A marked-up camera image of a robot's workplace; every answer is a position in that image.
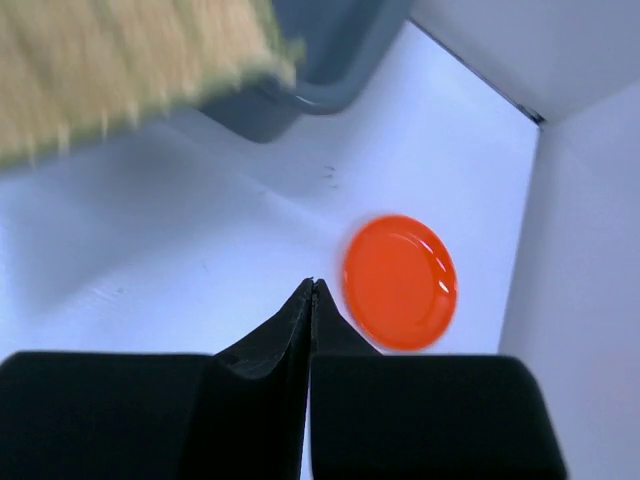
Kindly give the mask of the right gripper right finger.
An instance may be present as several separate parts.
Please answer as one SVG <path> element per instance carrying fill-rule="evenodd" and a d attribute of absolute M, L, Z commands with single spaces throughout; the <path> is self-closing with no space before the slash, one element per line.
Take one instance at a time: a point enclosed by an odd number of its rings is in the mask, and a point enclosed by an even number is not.
<path fill-rule="evenodd" d="M 317 479 L 564 479 L 542 391 L 518 359 L 384 355 L 314 286 L 310 457 Z"/>

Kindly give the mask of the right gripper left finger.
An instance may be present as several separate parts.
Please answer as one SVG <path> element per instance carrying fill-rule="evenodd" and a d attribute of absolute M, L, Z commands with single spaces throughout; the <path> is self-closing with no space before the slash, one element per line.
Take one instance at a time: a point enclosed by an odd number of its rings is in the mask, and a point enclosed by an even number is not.
<path fill-rule="evenodd" d="M 296 479 L 314 283 L 215 355 L 22 351 L 1 365 L 5 479 Z"/>

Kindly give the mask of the bamboo woven mat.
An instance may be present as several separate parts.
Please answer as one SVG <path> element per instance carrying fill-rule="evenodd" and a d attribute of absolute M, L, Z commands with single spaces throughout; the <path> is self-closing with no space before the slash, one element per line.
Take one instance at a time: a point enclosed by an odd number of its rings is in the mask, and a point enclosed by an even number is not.
<path fill-rule="evenodd" d="M 239 90 L 306 53 L 269 1 L 5 1 L 1 165 L 35 163 Z"/>

